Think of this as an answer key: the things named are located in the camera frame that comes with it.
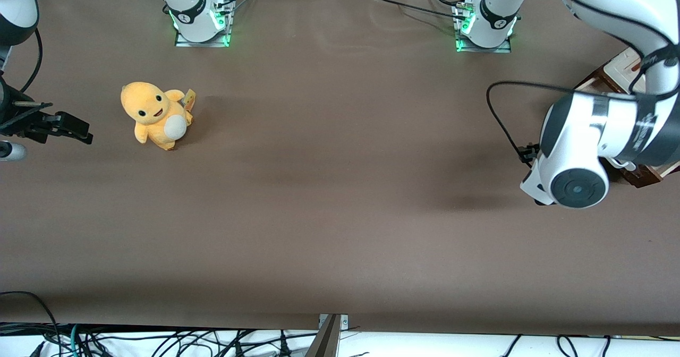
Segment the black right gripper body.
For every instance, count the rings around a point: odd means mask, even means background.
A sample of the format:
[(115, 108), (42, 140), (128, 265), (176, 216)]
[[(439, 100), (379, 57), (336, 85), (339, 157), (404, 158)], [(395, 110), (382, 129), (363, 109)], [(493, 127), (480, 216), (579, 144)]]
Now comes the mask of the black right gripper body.
[(1, 134), (2, 136), (30, 139), (41, 144), (46, 144), (48, 135), (41, 132), (41, 124), (44, 117), (44, 108), (53, 106), (53, 103), (40, 103), (21, 91), (9, 86), (1, 78), (2, 103), (1, 103)]

